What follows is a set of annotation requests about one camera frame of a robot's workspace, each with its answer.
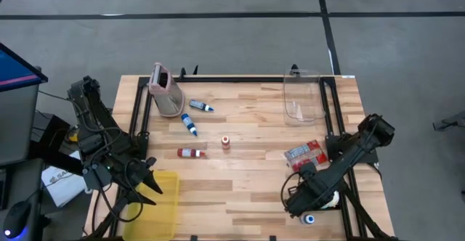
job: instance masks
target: yellow plastic tray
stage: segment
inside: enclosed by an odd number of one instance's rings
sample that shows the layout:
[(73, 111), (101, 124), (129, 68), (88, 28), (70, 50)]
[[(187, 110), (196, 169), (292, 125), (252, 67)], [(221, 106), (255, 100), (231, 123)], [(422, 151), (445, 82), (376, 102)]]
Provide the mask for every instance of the yellow plastic tray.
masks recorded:
[[(137, 187), (137, 191), (157, 205), (144, 204), (140, 217), (131, 223), (125, 224), (123, 239), (126, 241), (171, 240), (176, 230), (177, 203), (179, 198), (179, 177), (176, 172), (154, 171), (155, 181), (163, 190), (160, 195), (144, 184)], [(140, 204), (133, 203), (128, 206), (125, 218), (137, 215)]]

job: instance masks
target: wooden tabletop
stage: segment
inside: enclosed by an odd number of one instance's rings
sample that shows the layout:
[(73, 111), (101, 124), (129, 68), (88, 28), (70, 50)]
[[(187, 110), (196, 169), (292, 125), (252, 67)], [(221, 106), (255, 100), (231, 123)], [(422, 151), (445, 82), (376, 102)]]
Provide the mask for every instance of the wooden tabletop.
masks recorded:
[[(138, 79), (138, 75), (121, 77), (113, 117), (124, 131), (129, 129)], [(356, 80), (341, 76), (335, 79), (346, 130), (356, 132), (357, 124), (365, 117)], [(152, 105), (147, 152), (147, 156), (157, 158), (154, 170), (176, 171), (181, 179), (175, 240), (188, 240), (193, 234), (199, 240), (268, 240), (270, 235), (279, 240), (345, 240), (341, 211), (312, 212), (315, 223), (302, 225), (283, 210), (279, 198), (280, 188), (292, 172), (283, 153), (313, 139), (326, 150), (324, 119), (312, 126), (287, 126), (283, 121), (281, 83), (178, 84), (185, 93), (185, 112), (195, 123), (198, 137), (188, 132), (179, 117), (162, 118)], [(215, 111), (190, 108), (191, 99), (206, 102)], [(328, 102), (334, 131), (338, 131), (329, 90)], [(229, 151), (222, 149), (222, 136), (230, 138)], [(178, 158), (177, 149), (182, 147), (205, 150), (208, 157)], [(355, 176), (361, 203), (381, 229), (393, 235), (379, 175), (359, 164)], [(295, 183), (290, 180), (289, 186)], [(114, 200), (116, 188), (113, 186), (107, 195)], [(91, 232), (95, 198), (94, 193), (85, 225), (87, 232)], [(357, 235), (351, 205), (349, 209)], [(96, 222), (107, 212), (100, 199)], [(120, 223), (119, 234), (123, 228)]]

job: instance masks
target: monitor screen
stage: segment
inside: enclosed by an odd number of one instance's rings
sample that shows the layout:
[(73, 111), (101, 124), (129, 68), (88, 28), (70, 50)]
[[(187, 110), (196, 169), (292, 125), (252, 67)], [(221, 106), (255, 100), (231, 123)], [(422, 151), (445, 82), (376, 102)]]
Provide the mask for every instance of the monitor screen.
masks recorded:
[(0, 91), (47, 82), (39, 70), (0, 44)]

